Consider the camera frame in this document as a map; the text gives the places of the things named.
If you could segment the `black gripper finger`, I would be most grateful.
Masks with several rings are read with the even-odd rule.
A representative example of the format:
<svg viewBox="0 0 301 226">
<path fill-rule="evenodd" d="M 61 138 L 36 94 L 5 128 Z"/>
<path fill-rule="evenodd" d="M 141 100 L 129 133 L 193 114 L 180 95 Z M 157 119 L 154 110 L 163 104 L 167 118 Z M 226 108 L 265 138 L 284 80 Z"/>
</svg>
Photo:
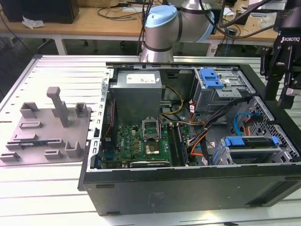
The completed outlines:
<svg viewBox="0 0 301 226">
<path fill-rule="evenodd" d="M 281 45 L 276 44 L 274 47 L 263 47 L 261 53 L 260 74 L 265 77 L 266 89 L 264 100 L 274 100 L 279 88 L 279 81 L 284 75 L 284 69 L 277 65 L 282 52 Z"/>
<path fill-rule="evenodd" d="M 297 47 L 288 46 L 284 60 L 284 86 L 278 106 L 292 108 L 295 96 L 301 94 L 301 53 Z"/>
</svg>

